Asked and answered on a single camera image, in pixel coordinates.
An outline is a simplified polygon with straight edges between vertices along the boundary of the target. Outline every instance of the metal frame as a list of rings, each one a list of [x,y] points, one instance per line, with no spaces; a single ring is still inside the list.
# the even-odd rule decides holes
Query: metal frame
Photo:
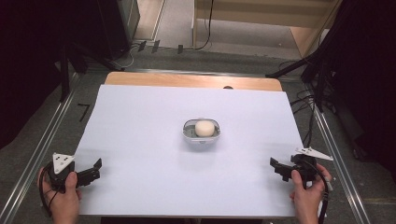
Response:
[[[306,90],[310,90],[308,84],[304,84],[304,86]],[[335,143],[334,138],[332,137],[332,132],[330,131],[330,127],[327,124],[325,115],[318,110],[317,106],[315,107],[315,118],[317,120],[326,147],[327,149],[329,149],[330,154],[334,158],[333,164],[335,167],[335,171],[340,178],[340,182],[344,188],[346,198],[352,209],[353,215],[355,216],[356,222],[359,224],[370,224],[371,221],[366,213],[364,204],[361,200],[361,196],[359,195],[358,190],[353,183],[347,166],[344,163],[344,160],[340,154],[338,146]]]
[[[7,203],[4,206],[3,211],[0,215],[0,223],[11,223],[14,219],[22,200],[27,193],[27,190],[35,179],[36,172],[39,169],[41,162],[43,161],[44,156],[47,153],[50,143],[52,142],[52,138],[58,131],[58,127],[64,118],[64,114],[70,106],[76,86],[79,81],[80,75],[75,73],[71,81],[72,88],[70,94],[65,98],[62,103],[59,103],[52,119],[49,122],[49,125],[47,126],[46,131],[44,131],[44,134],[42,135],[39,143],[37,144],[37,147],[35,148],[31,159],[27,163],[20,179],[17,181],[14,188],[12,189]]]
[[[180,75],[202,75],[202,76],[227,76],[227,77],[261,77],[260,75],[255,74],[238,74],[238,73],[211,73],[211,72],[194,72],[194,71],[177,71],[177,70],[153,70],[153,69],[134,69],[130,72],[139,72],[139,73],[165,73],[165,74],[180,74]],[[21,202],[26,195],[27,190],[29,189],[32,181],[35,178],[35,172],[38,170],[41,162],[46,155],[52,138],[56,134],[59,125],[61,124],[64,115],[70,106],[71,101],[73,100],[73,96],[76,90],[76,87],[80,81],[80,75],[75,73],[72,78],[71,83],[71,91],[67,98],[63,103],[60,103],[53,115],[49,125],[44,132],[43,136],[40,139],[35,151],[32,155],[32,158],[29,160],[26,165],[20,179],[17,184],[14,186],[11,191],[7,203],[0,215],[0,223],[11,223],[13,218],[15,217]],[[346,164],[342,159],[342,156],[339,152],[338,146],[335,143],[334,138],[332,137],[332,132],[327,124],[325,116],[323,113],[320,113],[318,109],[315,109],[316,120],[318,122],[319,129],[322,133],[323,139],[327,148],[329,149],[330,154],[334,158],[334,167],[337,174],[340,177],[341,184],[343,185],[346,197],[349,201],[350,207],[352,209],[353,214],[358,223],[360,224],[369,224],[370,219],[364,209],[364,205],[361,200],[361,196],[359,195],[351,177],[347,170]]]

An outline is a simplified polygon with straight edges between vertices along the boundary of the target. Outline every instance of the person's left hand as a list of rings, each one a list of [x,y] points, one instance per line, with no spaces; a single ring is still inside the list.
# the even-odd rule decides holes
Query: person's left hand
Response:
[[[40,172],[38,173],[37,186],[39,186],[39,177],[42,170],[43,168],[41,168]],[[54,197],[56,191],[51,189],[50,183],[44,178],[43,192],[45,194],[47,203],[49,203],[53,198],[49,205],[49,209],[52,212],[54,223],[77,223],[79,200],[81,199],[81,192],[76,189],[77,181],[76,172],[71,172],[66,178],[64,184],[65,193],[58,192]]]

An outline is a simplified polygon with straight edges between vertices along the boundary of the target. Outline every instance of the white tabletop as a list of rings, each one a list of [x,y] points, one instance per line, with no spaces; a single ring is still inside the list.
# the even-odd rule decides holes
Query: white tabletop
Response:
[[[219,123],[216,144],[184,141],[184,123],[198,118]],[[77,171],[103,160],[80,213],[293,217],[292,184],[270,158],[290,164],[297,147],[285,92],[104,85],[76,152]]]

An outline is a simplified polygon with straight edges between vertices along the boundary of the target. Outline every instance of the hand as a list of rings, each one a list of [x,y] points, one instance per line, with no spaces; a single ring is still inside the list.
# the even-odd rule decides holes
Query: hand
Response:
[[[40,179],[40,174],[43,168],[40,169],[38,173],[37,186]],[[77,184],[77,174],[76,172],[71,172],[65,181],[65,193],[58,192],[54,197],[56,191],[52,190],[50,187],[50,183],[48,181],[43,180],[43,192],[45,193],[45,198],[47,203],[52,202],[49,205],[49,209],[52,212],[53,222],[55,224],[75,224],[78,220],[78,209],[79,209],[79,200],[81,199],[81,193],[79,190],[76,190]]]
[[[317,164],[317,168],[326,178],[332,179],[324,166]],[[296,170],[291,172],[291,179],[294,183],[294,192],[290,198],[294,201],[297,219],[301,224],[318,224],[318,206],[324,190],[323,181],[317,178],[309,189],[304,189],[303,180]]]

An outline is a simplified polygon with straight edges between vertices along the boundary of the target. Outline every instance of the wooden board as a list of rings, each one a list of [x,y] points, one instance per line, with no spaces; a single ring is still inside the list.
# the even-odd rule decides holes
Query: wooden board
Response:
[[[159,73],[112,72],[108,74],[105,84],[221,89],[230,86],[237,90],[282,91],[280,82],[274,78],[213,77]]]

